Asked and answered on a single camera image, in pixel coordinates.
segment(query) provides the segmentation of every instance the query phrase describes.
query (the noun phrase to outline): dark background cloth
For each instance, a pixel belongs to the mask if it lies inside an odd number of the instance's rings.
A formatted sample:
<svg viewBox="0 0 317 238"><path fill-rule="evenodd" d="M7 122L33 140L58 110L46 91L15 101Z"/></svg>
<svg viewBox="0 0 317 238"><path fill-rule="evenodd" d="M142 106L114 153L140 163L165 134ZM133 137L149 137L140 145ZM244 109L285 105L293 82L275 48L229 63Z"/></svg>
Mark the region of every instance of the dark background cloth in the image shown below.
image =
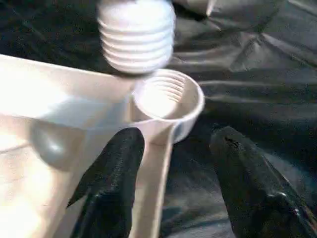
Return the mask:
<svg viewBox="0 0 317 238"><path fill-rule="evenodd" d="M95 2L0 0L0 53L117 73L101 54ZM209 17L175 9L168 67L200 83L206 107L174 146L160 236L234 237L208 146L225 125L262 148L317 213L317 2L218 0Z"/></svg>

